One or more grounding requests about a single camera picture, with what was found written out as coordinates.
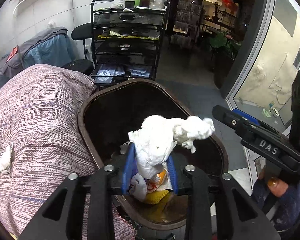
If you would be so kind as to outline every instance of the screw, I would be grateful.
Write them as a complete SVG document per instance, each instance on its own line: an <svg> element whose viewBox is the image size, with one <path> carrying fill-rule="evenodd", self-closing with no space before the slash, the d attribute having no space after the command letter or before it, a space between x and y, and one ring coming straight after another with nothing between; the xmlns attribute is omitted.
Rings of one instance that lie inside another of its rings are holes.
<svg viewBox="0 0 300 240"><path fill-rule="evenodd" d="M106 165L106 166L104 166L104 168L103 168L105 171L113 171L114 170L114 166L112 166L112 165Z"/></svg>
<svg viewBox="0 0 300 240"><path fill-rule="evenodd" d="M231 179L231 175L229 173L224 173L221 175L221 177L225 180L230 180Z"/></svg>
<svg viewBox="0 0 300 240"><path fill-rule="evenodd" d="M77 179L77 177L78 177L78 174L76 174L76 173L70 173L70 174L68 175L68 179L70 179L70 180Z"/></svg>
<svg viewBox="0 0 300 240"><path fill-rule="evenodd" d="M187 165L185 169L186 171L195 171L195 167L193 165Z"/></svg>

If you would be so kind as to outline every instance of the striped blanket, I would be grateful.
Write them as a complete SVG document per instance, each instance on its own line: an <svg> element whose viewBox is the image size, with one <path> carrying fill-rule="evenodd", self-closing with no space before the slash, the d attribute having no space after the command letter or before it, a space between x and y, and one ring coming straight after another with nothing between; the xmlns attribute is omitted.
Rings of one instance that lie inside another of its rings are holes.
<svg viewBox="0 0 300 240"><path fill-rule="evenodd" d="M68 174L95 171L77 127L92 84L79 72L34 65L0 89L0 152L14 144L11 171L0 174L0 221L11 234L20 235ZM116 239L134 239L135 230L115 207L113 215ZM86 220L85 212L83 237Z"/></svg>

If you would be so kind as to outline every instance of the painted fingernail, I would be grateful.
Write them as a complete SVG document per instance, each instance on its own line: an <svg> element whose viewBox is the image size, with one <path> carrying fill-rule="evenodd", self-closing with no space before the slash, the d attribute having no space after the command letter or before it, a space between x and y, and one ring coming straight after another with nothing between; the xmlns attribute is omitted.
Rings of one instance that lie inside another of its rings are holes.
<svg viewBox="0 0 300 240"><path fill-rule="evenodd" d="M278 179L277 178L271 178L268 181L268 186L269 187L276 187L278 184Z"/></svg>

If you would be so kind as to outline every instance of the green leaf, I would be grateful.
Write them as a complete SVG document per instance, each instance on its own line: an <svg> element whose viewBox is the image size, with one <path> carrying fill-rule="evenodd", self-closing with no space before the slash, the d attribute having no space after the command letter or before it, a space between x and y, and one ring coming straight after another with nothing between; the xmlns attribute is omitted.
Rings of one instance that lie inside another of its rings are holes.
<svg viewBox="0 0 300 240"><path fill-rule="evenodd" d="M225 46L227 43L227 38L225 37L224 33L219 32L214 38L210 38L210 45L213 48L220 48Z"/></svg>

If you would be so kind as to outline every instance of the trash can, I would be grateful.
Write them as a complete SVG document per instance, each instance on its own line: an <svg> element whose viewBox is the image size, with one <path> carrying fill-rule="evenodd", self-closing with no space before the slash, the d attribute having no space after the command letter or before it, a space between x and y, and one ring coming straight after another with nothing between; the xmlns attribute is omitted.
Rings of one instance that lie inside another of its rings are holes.
<svg viewBox="0 0 300 240"><path fill-rule="evenodd" d="M128 132L140 129L144 119L155 114L182 119L192 115L170 92L150 80L129 80L90 96L79 111L78 126L97 167L119 155L120 145L129 140ZM207 174L219 176L228 171L228 156L217 136L196 140L194 145L194 154L176 148L189 164ZM131 196L117 199L125 212L145 227L172 230L186 224L187 196L171 193L157 205L141 203Z"/></svg>

